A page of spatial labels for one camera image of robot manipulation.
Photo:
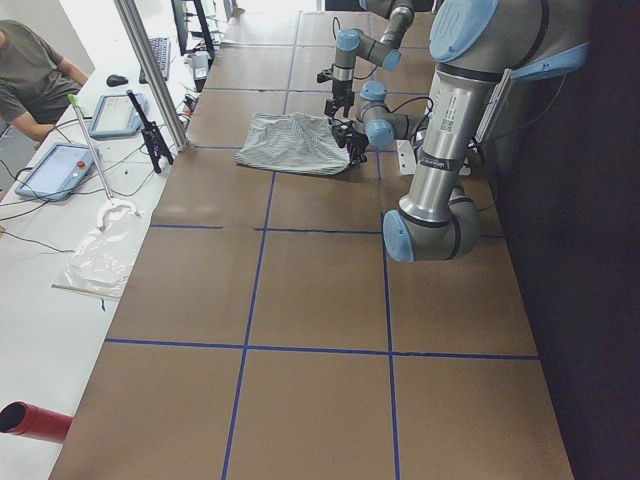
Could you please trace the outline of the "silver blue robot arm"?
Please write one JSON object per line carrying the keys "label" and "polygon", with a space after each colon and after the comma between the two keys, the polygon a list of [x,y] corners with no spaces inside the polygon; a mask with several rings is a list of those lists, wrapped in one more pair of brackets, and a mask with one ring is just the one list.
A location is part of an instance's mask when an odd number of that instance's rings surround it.
{"label": "silver blue robot arm", "polygon": [[335,59],[319,82],[330,82],[326,102],[338,146],[352,163],[368,146],[384,147],[420,136],[410,189],[383,219],[388,254],[412,263],[451,260],[469,253],[479,238],[479,215],[459,184],[467,148],[487,102],[504,75],[540,80],[580,68],[588,49],[591,5],[587,1],[444,1],[429,36],[435,63],[432,107],[423,115],[389,109],[385,86],[377,81],[353,88],[355,65],[366,60],[396,69],[400,45],[414,19],[409,1],[366,1],[363,8],[388,25],[380,39],[358,29],[341,30]]}
{"label": "silver blue robot arm", "polygon": [[325,103],[324,114],[333,118],[343,109],[349,115],[354,105],[353,80],[356,59],[361,58],[376,67],[394,71],[400,62],[399,47],[414,21],[414,5],[409,0],[362,0],[359,6],[388,21],[380,40],[357,28],[342,29],[336,34],[335,57],[330,68],[317,74],[317,82],[332,82],[332,95]]}

